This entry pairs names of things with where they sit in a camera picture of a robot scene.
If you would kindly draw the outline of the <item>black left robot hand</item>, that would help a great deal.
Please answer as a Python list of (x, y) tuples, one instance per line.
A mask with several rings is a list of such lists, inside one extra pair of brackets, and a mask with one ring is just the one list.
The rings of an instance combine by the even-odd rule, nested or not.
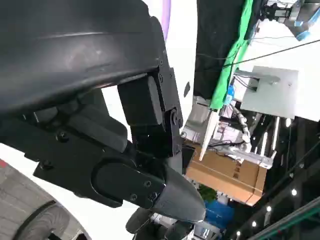
[(111, 208), (138, 206), (180, 239), (206, 215), (183, 176), (183, 96), (159, 20), (141, 0), (0, 3), (0, 141), (34, 175)]

